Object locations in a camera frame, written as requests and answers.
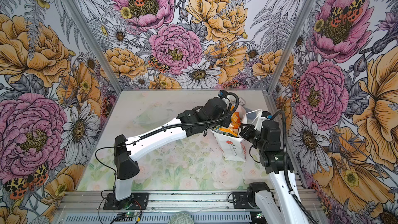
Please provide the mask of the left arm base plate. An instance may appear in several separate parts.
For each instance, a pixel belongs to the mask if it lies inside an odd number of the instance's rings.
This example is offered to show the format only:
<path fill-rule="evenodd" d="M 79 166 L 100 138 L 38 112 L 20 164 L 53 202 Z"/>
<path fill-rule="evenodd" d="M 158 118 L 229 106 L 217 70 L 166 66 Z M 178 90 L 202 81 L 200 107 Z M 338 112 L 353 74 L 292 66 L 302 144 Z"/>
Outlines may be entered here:
<path fill-rule="evenodd" d="M 149 193 L 132 193 L 124 200 L 116 200 L 115 194 L 109 193 L 105 198 L 103 210 L 146 210 L 149 200 Z"/>

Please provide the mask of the white floral paper bag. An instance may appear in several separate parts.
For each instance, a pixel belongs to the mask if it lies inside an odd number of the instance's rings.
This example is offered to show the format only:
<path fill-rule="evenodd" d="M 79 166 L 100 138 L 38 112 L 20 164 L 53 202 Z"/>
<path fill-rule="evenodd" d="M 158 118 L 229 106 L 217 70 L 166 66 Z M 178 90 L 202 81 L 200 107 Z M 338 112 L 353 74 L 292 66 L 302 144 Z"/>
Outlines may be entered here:
<path fill-rule="evenodd" d="M 255 121 L 261 116 L 261 110 L 255 110 L 245 113 L 240 117 L 241 124 L 255 124 Z M 211 133 L 216 139 L 222 154 L 226 160 L 245 162 L 246 161 L 246 147 L 244 139 L 239 136 L 240 127 L 238 128 L 238 137 L 231 137 L 217 133 L 218 127 L 211 129 Z"/>

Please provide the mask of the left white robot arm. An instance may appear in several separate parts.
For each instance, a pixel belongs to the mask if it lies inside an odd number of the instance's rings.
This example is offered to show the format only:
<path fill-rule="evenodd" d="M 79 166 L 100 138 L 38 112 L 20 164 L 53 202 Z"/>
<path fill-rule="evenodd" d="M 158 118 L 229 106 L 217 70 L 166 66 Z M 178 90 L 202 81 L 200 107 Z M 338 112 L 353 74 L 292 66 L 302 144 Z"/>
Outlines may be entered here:
<path fill-rule="evenodd" d="M 229 125 L 232 104 L 224 97 L 214 97 L 204 106 L 185 110 L 168 123 L 145 134 L 126 138 L 115 138 L 114 162 L 116 181 L 114 196 L 122 201 L 131 196 L 133 177 L 140 172 L 138 160 L 153 150 L 171 142 L 188 138 L 218 125 Z"/>

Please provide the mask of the orange snack bag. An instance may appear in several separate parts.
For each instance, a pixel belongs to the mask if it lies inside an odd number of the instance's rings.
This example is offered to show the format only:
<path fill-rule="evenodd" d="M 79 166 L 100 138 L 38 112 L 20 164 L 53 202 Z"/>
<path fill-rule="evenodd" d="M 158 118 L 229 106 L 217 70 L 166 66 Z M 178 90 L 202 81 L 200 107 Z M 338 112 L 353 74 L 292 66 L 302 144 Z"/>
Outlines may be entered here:
<path fill-rule="evenodd" d="M 238 128 L 233 128 L 233 127 L 225 128 L 219 125 L 217 133 L 231 137 L 238 137 Z"/>

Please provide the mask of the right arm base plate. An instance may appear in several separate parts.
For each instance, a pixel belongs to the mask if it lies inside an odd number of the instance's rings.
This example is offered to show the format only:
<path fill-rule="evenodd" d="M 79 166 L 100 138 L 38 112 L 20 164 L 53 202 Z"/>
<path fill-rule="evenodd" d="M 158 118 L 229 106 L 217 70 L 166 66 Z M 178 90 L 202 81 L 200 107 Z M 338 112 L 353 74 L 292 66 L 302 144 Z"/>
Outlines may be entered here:
<path fill-rule="evenodd" d="M 254 195 L 248 194 L 247 192 L 232 192 L 232 201 L 234 209 L 258 208 L 254 200 Z"/>

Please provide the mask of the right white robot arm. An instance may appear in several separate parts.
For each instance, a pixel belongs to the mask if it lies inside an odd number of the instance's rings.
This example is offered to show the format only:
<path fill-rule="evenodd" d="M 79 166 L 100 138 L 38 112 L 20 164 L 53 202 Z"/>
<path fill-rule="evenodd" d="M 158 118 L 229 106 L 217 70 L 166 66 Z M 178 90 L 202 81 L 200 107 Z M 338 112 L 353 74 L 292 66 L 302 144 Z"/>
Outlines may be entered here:
<path fill-rule="evenodd" d="M 262 212 L 268 224 L 309 224 L 311 214 L 300 200 L 294 168 L 280 140 L 279 124 L 273 120 L 243 124 L 239 135 L 259 150 L 267 174 L 265 182 L 249 184 L 248 203 Z"/>

